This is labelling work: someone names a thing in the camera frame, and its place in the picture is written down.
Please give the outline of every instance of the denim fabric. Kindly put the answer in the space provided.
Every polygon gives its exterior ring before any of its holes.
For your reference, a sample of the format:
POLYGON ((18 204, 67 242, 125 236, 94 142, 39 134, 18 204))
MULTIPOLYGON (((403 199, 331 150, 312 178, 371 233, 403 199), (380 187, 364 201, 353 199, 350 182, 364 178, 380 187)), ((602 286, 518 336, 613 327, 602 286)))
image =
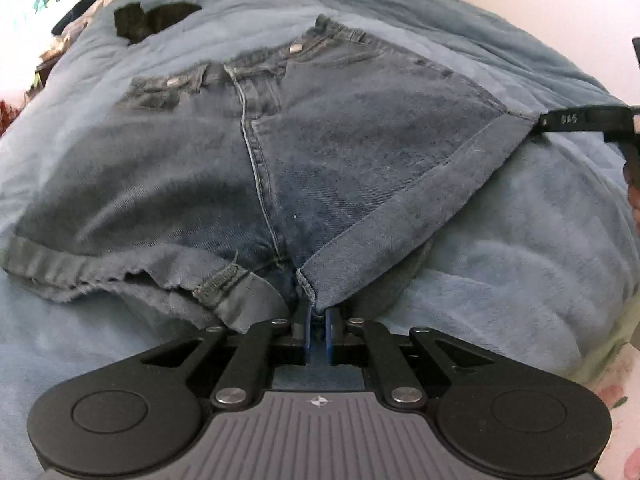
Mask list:
POLYGON ((408 281, 534 121, 320 16, 282 47, 135 78, 68 151, 2 266, 46 298, 110 290, 236 330, 302 292, 318 314, 358 291, 375 312, 363 288, 408 281))

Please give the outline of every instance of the bed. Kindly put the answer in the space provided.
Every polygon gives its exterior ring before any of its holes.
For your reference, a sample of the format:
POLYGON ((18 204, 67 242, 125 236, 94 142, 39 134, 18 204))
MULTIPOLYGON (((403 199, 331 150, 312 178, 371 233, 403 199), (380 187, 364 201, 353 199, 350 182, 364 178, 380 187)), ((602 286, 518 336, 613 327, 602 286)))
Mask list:
MULTIPOLYGON (((133 77, 278 46, 319 14, 450 67, 524 113, 619 102, 529 34, 459 0, 115 0, 0 141, 0 249, 65 153, 82 143, 133 77), (176 1, 202 11, 137 45, 116 37, 116 8, 176 1)), ((437 231, 388 308, 357 314, 398 333, 434 326, 596 384, 640 320, 640 243, 623 162, 600 135, 527 140, 437 231)), ((54 303, 0 274, 0 476, 27 480, 39 473, 24 421, 43 391, 195 330, 179 318, 104 290, 54 303)))

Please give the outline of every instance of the red object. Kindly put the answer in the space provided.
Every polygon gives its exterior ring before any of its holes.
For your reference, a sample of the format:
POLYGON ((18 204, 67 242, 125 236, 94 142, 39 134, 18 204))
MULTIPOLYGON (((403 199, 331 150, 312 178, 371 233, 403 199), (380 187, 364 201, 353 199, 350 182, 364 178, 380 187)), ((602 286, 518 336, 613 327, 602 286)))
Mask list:
POLYGON ((15 121, 15 118, 20 115, 20 110, 13 108, 5 101, 0 101, 0 136, 9 127, 9 124, 15 121))

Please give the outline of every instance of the finger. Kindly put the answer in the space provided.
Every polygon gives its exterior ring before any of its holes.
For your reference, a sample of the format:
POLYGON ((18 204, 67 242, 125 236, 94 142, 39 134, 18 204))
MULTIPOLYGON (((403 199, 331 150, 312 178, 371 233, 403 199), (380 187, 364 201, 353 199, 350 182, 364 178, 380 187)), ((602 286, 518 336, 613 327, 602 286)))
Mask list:
POLYGON ((629 200, 631 207, 640 209, 640 189, 629 186, 626 190, 626 199, 629 200))
POLYGON ((629 170, 629 166, 627 163, 622 167, 622 174, 625 176, 625 182, 631 186, 634 180, 631 177, 631 171, 629 170))

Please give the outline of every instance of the gray ribbed plate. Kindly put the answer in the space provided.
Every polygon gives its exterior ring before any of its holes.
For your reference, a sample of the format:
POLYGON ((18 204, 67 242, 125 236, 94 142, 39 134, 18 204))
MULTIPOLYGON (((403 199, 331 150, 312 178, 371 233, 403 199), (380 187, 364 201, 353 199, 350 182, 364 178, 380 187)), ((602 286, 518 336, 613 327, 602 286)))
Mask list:
MULTIPOLYGON (((489 480, 455 458, 427 422, 371 392, 267 392, 216 416, 176 462, 135 480, 489 480)), ((585 473, 575 480, 594 480, 585 473)), ((53 471, 38 480, 71 480, 53 471)))

